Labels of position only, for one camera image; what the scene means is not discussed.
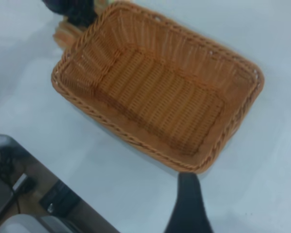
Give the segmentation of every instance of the floor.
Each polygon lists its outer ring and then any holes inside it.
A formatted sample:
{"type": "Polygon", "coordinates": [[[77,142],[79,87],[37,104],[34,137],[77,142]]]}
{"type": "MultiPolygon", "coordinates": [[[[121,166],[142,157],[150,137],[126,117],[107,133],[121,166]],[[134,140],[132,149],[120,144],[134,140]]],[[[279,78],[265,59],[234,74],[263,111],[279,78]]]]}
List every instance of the floor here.
{"type": "MultiPolygon", "coordinates": [[[[48,212],[38,202],[58,181],[58,178],[33,157],[18,161],[16,170],[18,173],[25,172],[37,182],[37,186],[32,192],[18,198],[21,213],[34,216],[48,215],[48,212]]],[[[13,204],[0,221],[0,225],[16,214],[17,207],[16,204],[13,204]]],[[[118,233],[113,226],[84,201],[81,201],[70,212],[67,220],[74,223],[84,233],[118,233]]]]}

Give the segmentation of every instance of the brown wicker basket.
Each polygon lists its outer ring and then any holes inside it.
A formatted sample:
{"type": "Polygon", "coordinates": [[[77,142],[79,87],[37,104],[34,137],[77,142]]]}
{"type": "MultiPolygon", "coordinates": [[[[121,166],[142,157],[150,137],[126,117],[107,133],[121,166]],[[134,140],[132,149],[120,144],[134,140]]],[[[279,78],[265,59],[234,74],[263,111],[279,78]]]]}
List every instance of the brown wicker basket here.
{"type": "Polygon", "coordinates": [[[110,5],[52,74],[54,88],[123,140],[202,172],[263,88],[234,52],[132,3],[110,5]]]}

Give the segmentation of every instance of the white table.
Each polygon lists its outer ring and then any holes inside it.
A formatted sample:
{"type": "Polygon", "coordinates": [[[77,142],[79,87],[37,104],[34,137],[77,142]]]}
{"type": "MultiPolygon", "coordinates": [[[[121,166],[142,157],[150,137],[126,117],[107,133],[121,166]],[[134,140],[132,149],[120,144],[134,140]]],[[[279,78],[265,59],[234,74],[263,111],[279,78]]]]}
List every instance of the white table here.
{"type": "MultiPolygon", "coordinates": [[[[291,0],[137,0],[257,63],[265,87],[200,176],[218,233],[291,232],[291,0]]],[[[12,136],[122,233],[162,233],[177,173],[127,146],[53,90],[60,17],[0,0],[0,133],[12,136]]]]}

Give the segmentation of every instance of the power cord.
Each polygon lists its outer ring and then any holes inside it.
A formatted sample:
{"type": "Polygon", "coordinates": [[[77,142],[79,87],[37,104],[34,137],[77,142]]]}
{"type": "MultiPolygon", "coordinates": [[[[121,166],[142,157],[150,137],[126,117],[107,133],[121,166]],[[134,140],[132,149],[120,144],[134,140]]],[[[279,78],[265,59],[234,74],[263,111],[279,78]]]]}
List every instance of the power cord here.
{"type": "Polygon", "coordinates": [[[17,211],[20,214],[20,206],[18,202],[17,194],[15,193],[15,190],[13,189],[12,179],[11,176],[14,172],[14,163],[13,158],[11,157],[10,153],[2,154],[0,153],[0,179],[9,186],[9,188],[12,191],[13,197],[16,201],[17,211]]]}

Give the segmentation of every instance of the basket rim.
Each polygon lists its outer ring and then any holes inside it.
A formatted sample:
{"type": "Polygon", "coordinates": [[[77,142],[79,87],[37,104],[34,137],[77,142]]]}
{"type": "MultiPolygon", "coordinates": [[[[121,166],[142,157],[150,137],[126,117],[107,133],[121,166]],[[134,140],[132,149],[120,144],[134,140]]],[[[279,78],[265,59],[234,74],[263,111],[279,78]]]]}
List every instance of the basket rim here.
{"type": "Polygon", "coordinates": [[[71,60],[73,60],[74,54],[76,51],[82,49],[84,45],[86,45],[86,42],[89,41],[92,36],[94,36],[95,32],[100,29],[100,27],[103,25],[104,20],[118,10],[129,10],[133,11],[138,14],[142,14],[143,16],[150,18],[152,20],[158,20],[160,23],[164,24],[166,27],[168,27],[171,30],[177,31],[178,33],[183,34],[187,38],[193,40],[194,42],[198,44],[203,44],[208,47],[208,49],[211,49],[220,55],[224,56],[225,59],[230,60],[231,62],[235,63],[239,68],[245,69],[247,72],[252,73],[256,76],[256,86],[252,89],[251,93],[248,94],[245,101],[242,105],[237,109],[236,114],[232,116],[231,121],[239,121],[241,122],[246,113],[248,112],[250,106],[252,105],[253,101],[256,99],[256,97],[259,95],[259,93],[262,91],[264,86],[264,76],[260,70],[260,68],[253,64],[252,62],[244,59],[237,53],[231,51],[230,49],[225,48],[224,46],[218,44],[217,42],[212,41],[211,39],[208,39],[200,34],[197,34],[193,31],[190,31],[189,29],[184,28],[183,26],[180,26],[176,22],[166,18],[165,16],[152,12],[146,8],[140,7],[134,3],[130,2],[115,2],[109,5],[105,11],[102,13],[102,15],[96,20],[96,22],[91,25],[88,30],[74,43],[74,45],[66,49],[62,55],[61,61],[55,66],[53,73],[52,73],[52,84],[53,87],[61,93],[66,99],[69,99],[69,101],[75,103],[75,105],[79,108],[83,108],[82,110],[87,111],[87,113],[90,112],[91,116],[99,121],[100,123],[107,126],[107,128],[111,131],[115,131],[118,136],[123,137],[122,139],[129,142],[132,146],[137,147],[139,150],[146,152],[150,156],[152,156],[155,159],[158,159],[161,162],[167,163],[170,167],[172,167],[175,170],[178,171],[192,171],[192,172],[203,172],[205,171],[210,165],[213,163],[213,161],[218,157],[218,152],[220,149],[225,145],[227,140],[229,138],[225,138],[224,135],[227,135],[227,131],[229,130],[229,125],[231,125],[231,122],[228,123],[221,133],[220,137],[218,138],[218,141],[213,145],[212,149],[209,151],[207,155],[205,155],[204,160],[196,165],[186,164],[182,161],[177,160],[176,158],[172,158],[169,156],[166,156],[162,153],[160,153],[158,150],[153,149],[152,147],[149,147],[148,144],[135,140],[133,135],[130,135],[129,133],[126,133],[125,130],[123,130],[118,125],[113,124],[111,121],[109,121],[104,115],[102,115],[97,109],[88,106],[82,99],[75,96],[73,93],[71,93],[61,82],[59,74],[62,70],[64,70],[70,63],[71,60]]]}

